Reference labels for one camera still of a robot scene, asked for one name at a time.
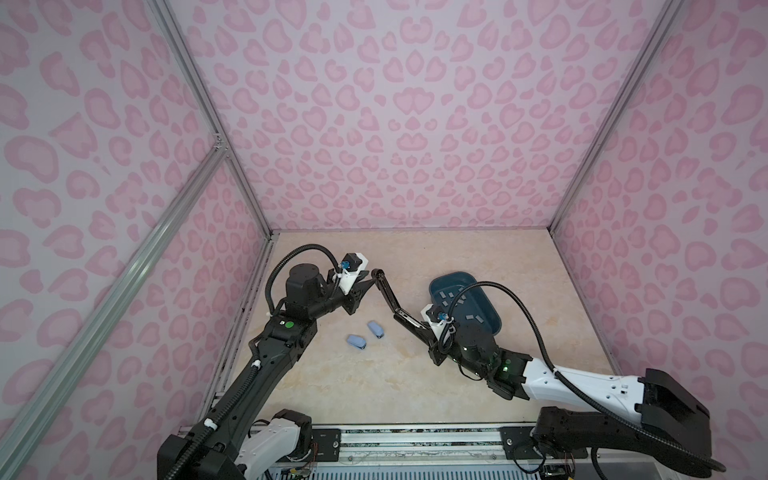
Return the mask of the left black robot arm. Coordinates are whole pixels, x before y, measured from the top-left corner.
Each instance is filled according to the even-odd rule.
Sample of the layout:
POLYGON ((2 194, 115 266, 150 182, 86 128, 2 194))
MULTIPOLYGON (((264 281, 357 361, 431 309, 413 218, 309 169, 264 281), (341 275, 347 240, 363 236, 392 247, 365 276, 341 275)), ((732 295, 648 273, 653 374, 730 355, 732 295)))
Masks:
POLYGON ((317 334, 319 318, 339 308, 353 314, 374 284, 363 267, 328 276, 313 264, 292 267, 280 308, 249 343, 246 367, 185 436, 171 435, 159 448, 158 478, 258 479, 281 460, 308 468, 317 455, 309 415, 283 409, 257 433, 251 428, 317 334))

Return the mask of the light blue mini stapler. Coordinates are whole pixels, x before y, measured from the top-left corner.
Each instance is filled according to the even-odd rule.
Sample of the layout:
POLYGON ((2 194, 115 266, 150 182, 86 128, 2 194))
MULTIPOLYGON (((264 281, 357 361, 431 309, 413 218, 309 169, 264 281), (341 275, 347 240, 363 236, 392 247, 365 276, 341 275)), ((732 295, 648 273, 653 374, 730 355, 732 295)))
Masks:
POLYGON ((367 326, 371 333, 378 339, 381 339, 385 336, 385 332, 383 328, 375 321, 369 321, 367 323, 367 326))
POLYGON ((367 347, 367 341, 364 337, 358 335, 348 335, 346 342, 356 349, 364 350, 367 347))

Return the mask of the black stapler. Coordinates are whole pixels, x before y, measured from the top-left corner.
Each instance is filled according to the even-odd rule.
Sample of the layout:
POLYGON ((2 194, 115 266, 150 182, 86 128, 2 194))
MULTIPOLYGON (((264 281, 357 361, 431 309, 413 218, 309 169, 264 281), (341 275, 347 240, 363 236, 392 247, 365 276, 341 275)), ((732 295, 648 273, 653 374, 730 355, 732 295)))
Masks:
POLYGON ((403 326, 407 331, 409 331, 409 328, 407 327, 407 323, 408 322, 411 322, 411 323, 415 324, 416 326, 418 326, 419 324, 423 324, 422 322, 418 321, 415 317, 413 317, 409 312, 407 312, 400 305, 400 303, 399 303, 399 301, 398 301, 394 291, 392 290, 392 288, 391 288, 391 286, 389 284, 389 281, 388 281, 388 279, 386 277, 385 272, 384 272, 383 282, 380 285, 376 285, 376 287, 378 288, 379 292, 383 296, 383 299, 384 299, 385 303, 387 304, 388 308, 392 312, 394 320, 398 324, 403 326))

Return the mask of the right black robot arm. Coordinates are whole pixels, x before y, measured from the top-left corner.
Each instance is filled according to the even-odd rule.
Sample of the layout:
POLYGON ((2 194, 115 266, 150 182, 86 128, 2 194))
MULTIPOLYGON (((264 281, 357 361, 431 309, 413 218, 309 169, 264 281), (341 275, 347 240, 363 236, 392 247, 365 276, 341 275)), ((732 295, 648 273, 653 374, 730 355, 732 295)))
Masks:
POLYGON ((452 360, 505 400, 538 402, 530 437, 547 453, 624 450, 697 478, 724 468, 712 456, 709 410, 662 370, 616 376, 559 367, 504 349, 484 327, 451 322, 433 305, 419 318, 401 308, 394 316, 427 346, 435 365, 452 360))

